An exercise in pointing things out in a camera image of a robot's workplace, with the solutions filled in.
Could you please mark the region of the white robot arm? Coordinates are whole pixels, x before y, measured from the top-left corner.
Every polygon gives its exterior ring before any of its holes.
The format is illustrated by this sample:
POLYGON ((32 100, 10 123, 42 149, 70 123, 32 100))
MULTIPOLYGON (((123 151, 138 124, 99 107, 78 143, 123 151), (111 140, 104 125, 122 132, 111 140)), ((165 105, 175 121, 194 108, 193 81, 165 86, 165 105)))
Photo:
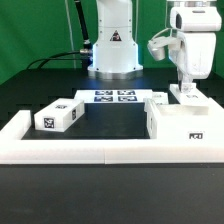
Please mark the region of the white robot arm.
MULTIPOLYGON (((165 28, 147 44, 156 61, 169 58, 177 68, 179 91, 188 93, 195 79, 212 68, 216 35, 222 18, 217 0, 166 0, 165 28)), ((140 71, 137 34, 138 9, 132 0, 96 0, 98 39, 93 45, 91 76, 126 79, 140 71)))

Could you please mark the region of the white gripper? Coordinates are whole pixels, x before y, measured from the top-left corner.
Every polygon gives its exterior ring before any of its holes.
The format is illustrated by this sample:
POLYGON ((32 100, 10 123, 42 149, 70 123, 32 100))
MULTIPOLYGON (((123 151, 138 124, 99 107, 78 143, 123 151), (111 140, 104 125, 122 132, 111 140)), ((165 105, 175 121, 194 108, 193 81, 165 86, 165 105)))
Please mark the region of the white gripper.
POLYGON ((178 47, 169 49, 169 58, 176 65, 179 90, 190 92, 193 79, 206 79, 212 68, 216 46, 215 32, 222 19, 216 7, 173 7, 170 25, 176 31, 178 47))

